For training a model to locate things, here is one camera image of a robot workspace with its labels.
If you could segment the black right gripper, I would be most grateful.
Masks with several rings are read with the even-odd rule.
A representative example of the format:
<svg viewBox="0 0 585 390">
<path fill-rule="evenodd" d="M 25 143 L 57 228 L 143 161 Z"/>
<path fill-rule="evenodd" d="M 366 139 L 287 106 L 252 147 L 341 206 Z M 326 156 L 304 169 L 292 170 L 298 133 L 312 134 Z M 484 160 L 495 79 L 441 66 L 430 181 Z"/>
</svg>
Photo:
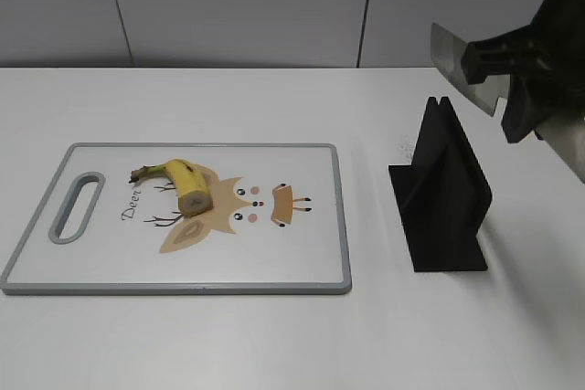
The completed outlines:
<svg viewBox="0 0 585 390">
<path fill-rule="evenodd" d="M 584 70 L 584 0 L 543 0 L 531 26 L 467 44 L 461 68 L 470 85 L 512 75 L 501 122 L 508 143 L 518 143 L 561 111 L 584 109 L 584 78 L 561 82 L 523 76 Z"/>
</svg>

